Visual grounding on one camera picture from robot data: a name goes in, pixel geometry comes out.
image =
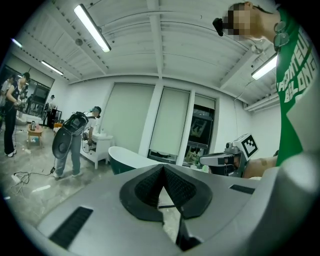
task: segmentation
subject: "shoe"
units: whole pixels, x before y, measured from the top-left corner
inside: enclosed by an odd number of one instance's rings
[[[64,173],[62,173],[60,176],[56,172],[53,173],[53,177],[55,177],[56,179],[61,179],[64,176],[65,176]]]
[[[78,177],[81,176],[82,174],[84,174],[82,171],[80,171],[78,174],[72,174],[72,177]]]
[[[5,154],[8,158],[12,158],[14,156],[14,153],[10,153],[10,154]]]

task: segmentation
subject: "small wooden table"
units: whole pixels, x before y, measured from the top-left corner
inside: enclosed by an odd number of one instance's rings
[[[31,136],[39,138],[39,145],[41,147],[42,146],[41,145],[41,137],[42,137],[42,133],[43,133],[44,129],[41,126],[36,128],[35,130],[31,130],[30,128],[31,128],[31,124],[29,124],[28,128],[27,128],[27,132],[28,132],[28,149],[30,149],[30,137]]]

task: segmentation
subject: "person in green t-shirt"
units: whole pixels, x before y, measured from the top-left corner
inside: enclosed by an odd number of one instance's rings
[[[266,169],[280,166],[287,158],[303,150],[319,148],[319,140],[311,139],[318,137],[313,127],[315,122],[303,122],[303,118],[319,118],[315,115],[316,106],[319,106],[315,103],[319,96],[318,54],[303,28],[281,7],[270,13],[248,1],[235,3],[222,18],[222,23],[224,31],[236,39],[265,39],[273,43],[277,51],[276,88],[281,110],[278,156],[251,160],[244,172],[244,178],[261,177]],[[307,89],[310,92],[306,97],[303,93]],[[301,118],[304,109],[305,115],[312,112],[313,116]]]

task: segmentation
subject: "gray device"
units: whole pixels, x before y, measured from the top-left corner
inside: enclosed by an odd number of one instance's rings
[[[199,162],[209,166],[212,174],[242,178],[248,161],[257,151],[254,137],[247,133],[228,142],[224,152],[203,155]],[[234,165],[235,158],[238,158],[238,166]]]
[[[172,164],[131,170],[89,184],[24,231],[47,255],[268,255],[319,196],[319,155],[293,156],[260,181]],[[181,213],[175,243],[157,210],[163,187]]]

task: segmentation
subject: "ceiling light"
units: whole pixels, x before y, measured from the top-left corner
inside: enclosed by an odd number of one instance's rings
[[[19,46],[20,48],[22,48],[22,44],[19,43],[17,40],[11,38],[12,42],[14,42],[17,46]]]
[[[110,52],[111,50],[110,45],[107,43],[104,36],[98,30],[97,25],[91,18],[85,6],[83,4],[79,4],[76,8],[74,8],[74,12],[78,16],[80,21],[83,23],[85,28],[89,31],[89,33],[94,38],[94,40],[97,42],[97,44],[102,48],[102,50],[105,53]]]
[[[57,72],[59,75],[63,76],[64,73],[62,73],[61,71],[59,71],[58,69],[54,68],[53,66],[49,65],[48,63],[46,63],[45,61],[41,61],[41,63],[45,66],[47,66],[49,69],[52,69],[53,71]]]
[[[268,59],[265,63],[263,63],[257,70],[255,70],[251,76],[258,80],[259,78],[263,77],[266,73],[274,69],[277,65],[277,58],[278,54],[275,53],[272,55],[270,59]]]

